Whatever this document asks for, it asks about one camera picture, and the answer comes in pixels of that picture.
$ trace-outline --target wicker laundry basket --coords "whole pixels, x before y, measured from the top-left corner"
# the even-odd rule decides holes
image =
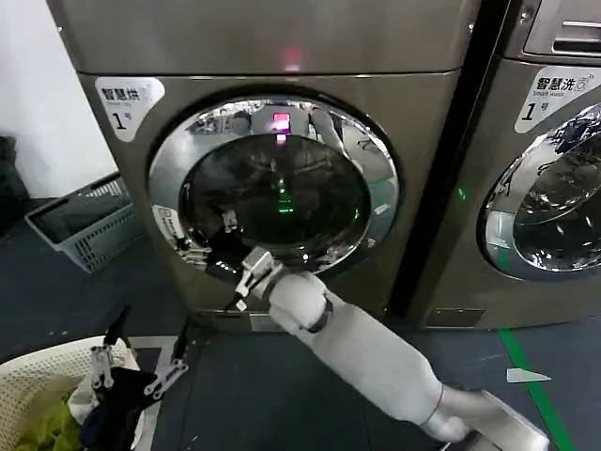
[[[14,450],[27,425],[91,373],[90,348],[101,346],[102,340],[73,341],[0,365],[0,451]],[[122,340],[113,346],[113,356],[120,366],[133,359]]]

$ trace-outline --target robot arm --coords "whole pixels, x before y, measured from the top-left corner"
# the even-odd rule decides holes
[[[282,328],[392,418],[448,443],[476,431],[474,450],[547,450],[548,438],[528,420],[487,392],[442,384],[418,350],[313,274],[290,273],[260,248],[243,266],[240,297],[250,290],[267,299],[270,316]]]

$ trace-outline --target dark gray floor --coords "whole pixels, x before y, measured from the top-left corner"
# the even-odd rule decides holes
[[[133,307],[129,336],[175,335],[185,318],[148,242],[90,275],[26,225],[0,239],[0,296],[3,360],[101,334],[126,303]],[[496,333],[416,332],[388,322],[428,356],[441,380],[489,390],[544,428],[525,386],[506,382],[513,365]],[[438,449],[413,425],[369,405],[292,337],[191,334],[192,368],[162,403],[153,450]],[[596,449],[599,320],[516,335],[535,369],[554,379],[545,387],[578,449]],[[152,366],[152,355],[141,353],[143,365]]]

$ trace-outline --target washing machine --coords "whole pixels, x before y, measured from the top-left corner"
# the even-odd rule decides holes
[[[510,10],[408,310],[427,327],[601,313],[601,9]]]

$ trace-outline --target white label sticker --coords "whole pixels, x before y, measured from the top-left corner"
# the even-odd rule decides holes
[[[177,211],[160,205],[153,205],[152,213],[154,214],[154,219],[159,230],[169,242],[172,243],[175,239],[185,238],[184,229],[179,221]]]
[[[148,111],[165,95],[165,86],[152,77],[100,77],[96,90],[116,137],[126,143],[133,140]]]
[[[516,132],[530,131],[564,105],[599,85],[599,68],[547,66],[540,69],[517,117]]]

